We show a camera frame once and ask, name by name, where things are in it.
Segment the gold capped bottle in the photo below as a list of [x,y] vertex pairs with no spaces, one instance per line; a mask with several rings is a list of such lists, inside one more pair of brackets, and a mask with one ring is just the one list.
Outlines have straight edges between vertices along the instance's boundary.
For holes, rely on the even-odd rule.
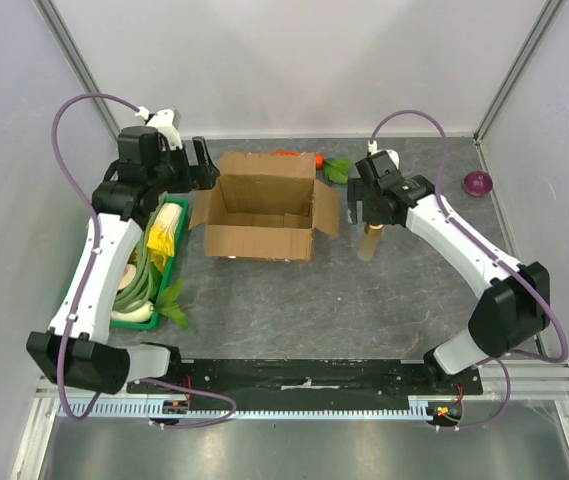
[[366,224],[360,240],[357,255],[362,261],[370,261],[378,248],[384,226]]

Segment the brown cardboard express box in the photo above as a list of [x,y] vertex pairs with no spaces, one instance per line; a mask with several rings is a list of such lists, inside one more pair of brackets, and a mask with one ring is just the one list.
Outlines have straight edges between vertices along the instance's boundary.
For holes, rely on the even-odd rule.
[[308,262],[317,232],[339,236],[339,194],[317,178],[313,153],[226,152],[219,170],[190,215],[206,256]]

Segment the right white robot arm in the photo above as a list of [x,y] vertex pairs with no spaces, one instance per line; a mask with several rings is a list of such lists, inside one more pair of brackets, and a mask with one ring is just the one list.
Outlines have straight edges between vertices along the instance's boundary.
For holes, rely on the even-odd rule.
[[458,374],[498,358],[545,330],[550,278],[538,262],[525,265],[480,235],[457,215],[425,177],[405,177],[393,150],[372,149],[348,181],[350,220],[368,229],[401,226],[433,247],[462,276],[478,303],[467,327],[424,356],[422,381],[447,392]]

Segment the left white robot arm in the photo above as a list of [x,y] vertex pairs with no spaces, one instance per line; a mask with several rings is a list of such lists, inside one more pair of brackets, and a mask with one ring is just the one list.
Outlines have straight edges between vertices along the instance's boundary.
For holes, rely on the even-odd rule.
[[165,193],[211,189],[219,176],[206,141],[192,139],[196,164],[157,127],[133,126],[117,137],[118,157],[89,201],[87,240],[67,295],[44,332],[33,331],[26,350],[58,386],[116,394],[148,377],[162,393],[183,382],[173,350],[160,344],[108,345],[111,312],[134,246]]

